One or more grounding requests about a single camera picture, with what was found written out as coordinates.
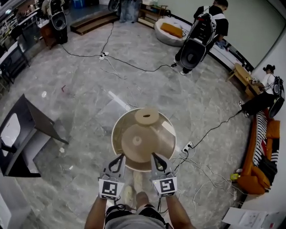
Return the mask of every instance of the white shirt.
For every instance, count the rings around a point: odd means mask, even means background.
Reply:
[[[266,89],[266,92],[268,94],[274,94],[273,93],[273,88],[274,88],[274,82],[275,82],[275,76],[273,74],[267,74],[264,78],[263,81],[261,82],[264,85],[264,88]]]

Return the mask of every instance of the striped blanket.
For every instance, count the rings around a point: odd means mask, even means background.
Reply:
[[[264,144],[266,145],[267,118],[262,111],[259,111],[257,113],[256,122],[257,122],[256,145],[252,161],[255,166],[258,166],[260,160],[262,159],[262,155],[264,155],[261,149],[261,141],[263,141]],[[278,162],[278,154],[279,154],[279,139],[273,139],[271,161],[274,162],[276,165]]]
[[[267,118],[262,111],[259,111],[257,113],[256,122],[257,122],[256,145],[252,161],[255,166],[258,166],[260,160],[262,159],[262,155],[264,154],[261,150],[260,144],[261,141],[264,141],[264,143],[266,144],[266,131],[267,131]]]

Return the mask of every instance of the black t-shirt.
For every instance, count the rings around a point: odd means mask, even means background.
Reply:
[[[195,19],[197,19],[197,17],[200,14],[202,14],[203,11],[204,11],[204,7],[203,6],[199,7],[193,17]],[[213,5],[213,6],[211,6],[209,8],[209,13],[212,16],[214,16],[214,15],[223,13],[223,11],[222,11],[222,9],[220,7],[217,7],[217,6]],[[228,21],[227,21],[227,19],[216,20],[216,34],[227,36],[227,34],[228,34]]]

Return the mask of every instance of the marble floor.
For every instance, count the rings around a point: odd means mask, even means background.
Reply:
[[[84,36],[69,33],[64,47],[77,55],[99,54],[111,28],[108,24]],[[153,70],[162,64],[172,64],[178,48],[161,43],[154,30],[141,24],[115,22],[105,51],[140,68]],[[227,70],[209,55],[193,70],[192,76],[180,75],[179,66],[144,72],[112,58],[110,61],[125,80],[103,71],[113,72],[106,60],[71,56],[60,45],[45,49],[31,60],[31,66],[22,71],[10,92],[0,100],[3,121],[15,101],[25,93],[36,107],[57,120],[62,127],[60,134],[70,143],[63,145],[50,140],[34,160],[42,177],[17,178],[32,208],[22,228],[84,227],[98,193],[101,165],[114,154],[113,125],[126,108],[115,96],[138,107],[157,107],[166,115],[177,134],[176,155],[187,142],[196,144],[210,128],[234,115],[238,111],[236,102],[243,97],[231,82],[225,82]],[[211,131],[197,146],[192,159],[208,164],[214,173],[228,178],[240,167],[249,128],[250,120],[239,114]],[[61,147],[65,149],[63,153],[59,151]],[[206,166],[203,169],[213,180],[223,181]],[[180,201],[193,224],[198,229],[222,228],[221,219],[237,200],[223,189],[206,183],[207,176],[190,163],[183,163],[177,176]],[[149,178],[150,174],[145,173],[144,189],[157,206],[158,198]],[[132,184],[129,169],[125,179],[127,184]]]

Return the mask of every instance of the power strip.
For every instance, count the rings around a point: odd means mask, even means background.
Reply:
[[[183,153],[189,152],[190,153],[191,150],[194,150],[193,148],[191,148],[192,146],[194,146],[193,142],[189,141],[187,143],[187,145],[185,145],[185,147],[181,150],[181,152],[183,152]]]

